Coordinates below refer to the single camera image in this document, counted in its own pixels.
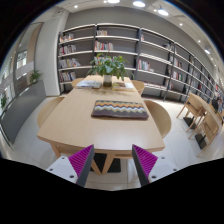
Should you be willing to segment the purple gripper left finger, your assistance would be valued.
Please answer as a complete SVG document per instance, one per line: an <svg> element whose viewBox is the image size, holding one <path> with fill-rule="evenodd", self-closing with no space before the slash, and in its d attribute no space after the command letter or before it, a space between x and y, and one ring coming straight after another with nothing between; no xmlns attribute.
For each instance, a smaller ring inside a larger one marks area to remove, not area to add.
<svg viewBox="0 0 224 224"><path fill-rule="evenodd" d="M94 155L94 146L90 145L69 157L69 162L78 177L76 184L81 187L85 186Z"/></svg>

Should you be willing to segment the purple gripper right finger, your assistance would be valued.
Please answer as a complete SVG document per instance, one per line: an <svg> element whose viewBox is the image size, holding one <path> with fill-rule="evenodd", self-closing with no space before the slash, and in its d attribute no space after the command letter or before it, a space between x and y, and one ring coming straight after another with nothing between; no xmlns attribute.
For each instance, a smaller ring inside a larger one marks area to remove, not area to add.
<svg viewBox="0 0 224 224"><path fill-rule="evenodd" d="M132 157L141 186L148 185L149 174L157 162L158 157L137 145L132 145Z"/></svg>

